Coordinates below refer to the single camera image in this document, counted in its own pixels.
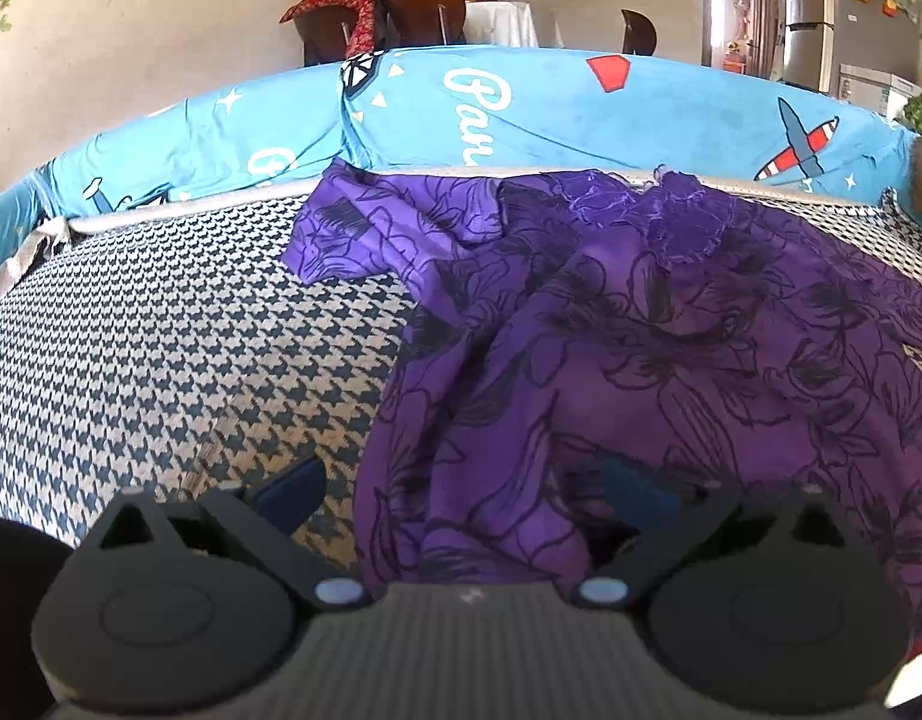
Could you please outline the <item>purple floral garment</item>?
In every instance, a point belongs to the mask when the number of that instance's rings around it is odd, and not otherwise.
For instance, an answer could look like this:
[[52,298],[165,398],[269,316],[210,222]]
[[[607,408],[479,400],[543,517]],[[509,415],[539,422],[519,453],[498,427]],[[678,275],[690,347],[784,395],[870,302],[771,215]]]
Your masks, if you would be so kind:
[[818,486],[922,646],[922,273],[678,172],[340,161],[283,260],[308,284],[388,273],[414,300],[355,483],[368,589],[582,580],[621,460]]

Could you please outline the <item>houndstooth sofa seat cover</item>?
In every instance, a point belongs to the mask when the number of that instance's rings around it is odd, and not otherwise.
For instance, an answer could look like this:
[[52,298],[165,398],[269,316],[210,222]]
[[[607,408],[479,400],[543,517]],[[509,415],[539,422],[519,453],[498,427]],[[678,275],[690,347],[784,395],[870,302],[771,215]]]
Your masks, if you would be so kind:
[[[187,499],[303,452],[331,473],[310,538],[358,562],[358,468],[415,304],[388,273],[287,268],[310,195],[104,234],[1,302],[0,512],[75,539],[127,484]],[[892,206],[761,205],[922,273]]]

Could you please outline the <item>blue printed sofa back cover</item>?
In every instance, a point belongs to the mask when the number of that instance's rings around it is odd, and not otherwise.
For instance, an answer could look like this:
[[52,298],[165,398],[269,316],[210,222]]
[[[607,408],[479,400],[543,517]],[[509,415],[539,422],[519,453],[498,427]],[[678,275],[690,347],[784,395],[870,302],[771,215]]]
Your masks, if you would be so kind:
[[674,60],[368,52],[186,99],[52,158],[0,193],[0,268],[52,218],[301,181],[334,160],[370,171],[663,166],[875,203],[907,188],[914,145],[863,107]]

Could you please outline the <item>dark wooden chair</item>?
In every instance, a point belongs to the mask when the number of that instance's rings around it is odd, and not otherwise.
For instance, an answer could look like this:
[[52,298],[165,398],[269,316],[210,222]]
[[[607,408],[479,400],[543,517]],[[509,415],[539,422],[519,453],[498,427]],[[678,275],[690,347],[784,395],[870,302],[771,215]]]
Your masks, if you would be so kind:
[[466,0],[376,0],[375,50],[464,44],[464,20]]
[[656,46],[658,46],[658,32],[656,32],[653,21],[640,11],[630,8],[622,10],[622,20],[624,20],[622,52],[630,55],[645,55],[645,57],[655,54]]

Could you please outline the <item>red patterned cloth on chair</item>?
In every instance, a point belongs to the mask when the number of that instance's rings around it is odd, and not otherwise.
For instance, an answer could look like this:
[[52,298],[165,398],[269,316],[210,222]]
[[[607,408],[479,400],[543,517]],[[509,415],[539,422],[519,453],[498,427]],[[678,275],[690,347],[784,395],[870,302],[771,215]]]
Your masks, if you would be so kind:
[[352,59],[376,47],[376,0],[298,0],[280,23],[297,30],[306,67]]

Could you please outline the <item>white clothed dining table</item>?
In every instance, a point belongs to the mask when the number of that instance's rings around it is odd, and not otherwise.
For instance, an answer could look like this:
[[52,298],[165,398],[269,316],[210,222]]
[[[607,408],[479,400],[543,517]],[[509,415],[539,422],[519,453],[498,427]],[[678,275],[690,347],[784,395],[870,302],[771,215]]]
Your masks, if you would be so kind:
[[472,0],[466,4],[464,39],[470,44],[537,47],[531,7],[516,0]]

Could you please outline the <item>silver refrigerator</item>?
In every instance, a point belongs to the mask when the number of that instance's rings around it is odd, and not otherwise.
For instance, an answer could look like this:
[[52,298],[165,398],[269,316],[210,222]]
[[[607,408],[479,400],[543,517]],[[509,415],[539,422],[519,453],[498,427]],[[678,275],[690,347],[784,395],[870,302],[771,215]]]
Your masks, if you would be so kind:
[[785,0],[782,80],[839,91],[846,65],[913,82],[922,0]]

